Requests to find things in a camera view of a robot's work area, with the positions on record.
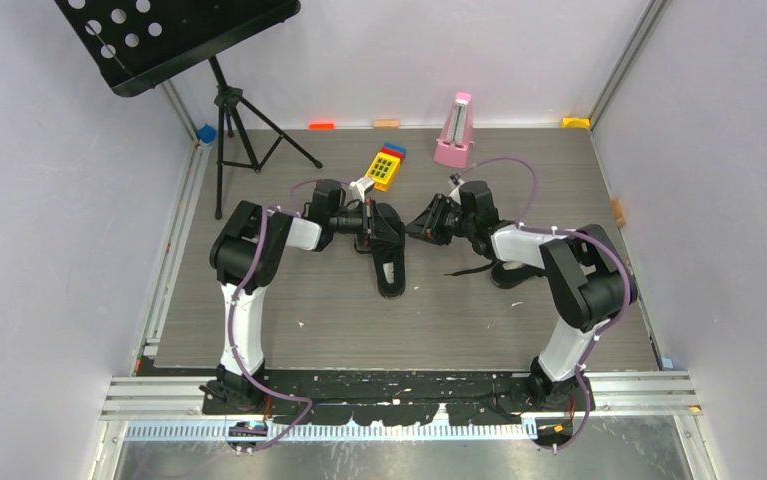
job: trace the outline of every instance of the orange block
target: orange block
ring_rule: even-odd
[[[314,122],[309,124],[310,130],[334,130],[336,124],[332,122]]]
[[[400,120],[395,119],[383,119],[374,121],[374,128],[398,128],[400,126]]]
[[[624,209],[621,206],[621,201],[618,198],[610,199],[610,207],[613,209],[613,218],[616,220],[616,226],[621,228],[627,224],[627,220],[624,218]]]

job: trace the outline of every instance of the music stand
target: music stand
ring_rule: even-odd
[[[215,218],[220,219],[224,166],[259,172],[285,139],[317,168],[323,165],[243,96],[227,84],[219,52],[286,21],[300,11],[299,0],[55,0],[94,59],[112,91],[133,97],[178,73],[209,61],[218,84],[218,188]],[[242,104],[277,132],[262,161],[238,112]],[[224,161],[224,132],[232,123],[244,145],[249,164]]]

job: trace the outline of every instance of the yellow toy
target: yellow toy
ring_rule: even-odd
[[[395,174],[398,173],[399,168],[401,168],[401,159],[388,153],[379,152],[374,157],[374,161],[371,162],[371,166],[368,167],[368,171],[365,172],[365,176],[374,180],[374,188],[385,192],[389,190],[389,185],[395,179]]]
[[[561,128],[586,128],[591,126],[588,118],[565,117],[560,121]]]

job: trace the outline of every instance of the gray tabletop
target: gray tabletop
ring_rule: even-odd
[[[447,193],[452,169],[433,162],[438,130],[336,130],[290,132],[324,169],[315,169],[283,142],[265,169],[225,168],[225,220],[240,200],[291,204],[289,188],[309,178],[362,176],[383,142],[404,146],[405,162],[388,192],[375,199],[394,206],[405,223]],[[578,228],[603,225],[624,255],[609,197],[584,130],[478,129],[472,161],[518,156],[539,174],[536,203],[526,223]],[[274,134],[252,132],[260,155]],[[244,161],[238,139],[227,159]],[[223,348],[223,300],[209,249],[224,225],[213,218],[215,149],[198,199],[188,242],[156,356],[158,366],[214,366]],[[486,180],[502,218],[514,218],[532,181],[514,163],[482,167],[467,179]],[[299,191],[308,201],[312,186]],[[386,300],[377,293],[370,257],[354,252],[352,237],[338,235],[321,253],[293,249],[283,255],[268,289],[262,341],[272,368],[513,369],[526,370],[548,341],[557,312],[547,282],[531,279],[512,290],[494,287],[488,272],[445,276],[487,263],[464,239],[438,247],[407,241],[407,288]],[[656,361],[638,306],[599,343],[593,370],[653,370]]]

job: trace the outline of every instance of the metal frame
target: metal frame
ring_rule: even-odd
[[[186,134],[188,134],[193,142],[197,142],[197,127],[195,126],[195,122],[192,120],[189,111],[186,109],[186,105],[183,103],[183,99],[180,97],[180,92],[177,91],[174,82],[172,80],[166,80],[159,84],[159,88],[162,90],[162,94],[165,96],[165,99],[168,100],[171,108],[174,109],[174,113],[177,115],[177,119],[180,120],[183,130],[186,131]]]
[[[169,228],[166,252],[154,279],[153,295],[147,313],[142,351],[142,355],[146,357],[155,356],[159,348],[159,339],[165,328],[165,317],[168,315],[168,306],[171,303],[171,295],[174,293],[174,285],[183,260],[183,251],[189,238],[189,229],[194,218],[195,205],[200,195],[210,150],[209,145],[200,143],[194,145],[186,175],[180,187],[177,210],[174,212]]]
[[[527,373],[515,373],[525,377]],[[592,416],[671,415],[694,478],[715,479],[698,420],[703,418],[687,372],[588,373],[596,409]],[[110,480],[123,443],[131,441],[226,441],[228,429],[239,421],[260,421],[261,415],[207,416],[201,413],[203,392],[198,387],[212,377],[115,377],[101,413],[103,430],[92,469],[92,480]],[[556,418],[563,413],[528,412],[522,425],[451,427],[444,405],[423,427],[362,427],[301,425],[281,441],[414,441],[509,440],[528,438],[528,419]],[[272,425],[270,435],[282,426]]]
[[[525,377],[526,373],[513,374]],[[587,373],[597,408],[594,416],[697,415],[698,399],[686,372]],[[115,377],[101,421],[214,418],[201,413],[203,392],[213,377]],[[553,418],[562,413],[530,412],[525,418]],[[228,416],[256,419],[257,415]]]
[[[663,10],[671,3],[671,0],[651,0],[648,3],[648,7],[645,9],[645,13],[642,14],[642,18],[636,25],[636,29],[633,31],[633,35],[630,36],[630,41],[619,57],[618,63],[616,63],[613,72],[610,74],[610,78],[607,80],[607,84],[604,85],[604,90],[601,91],[601,95],[598,96],[598,100],[595,102],[595,107],[592,109],[592,113],[589,114],[589,121],[591,123],[591,130],[594,130],[598,126],[598,121],[604,114],[607,106],[613,100],[616,91],[624,80],[630,67],[633,65],[633,61],[636,59],[636,55],[642,50],[645,45],[645,41],[653,31],[663,13]]]

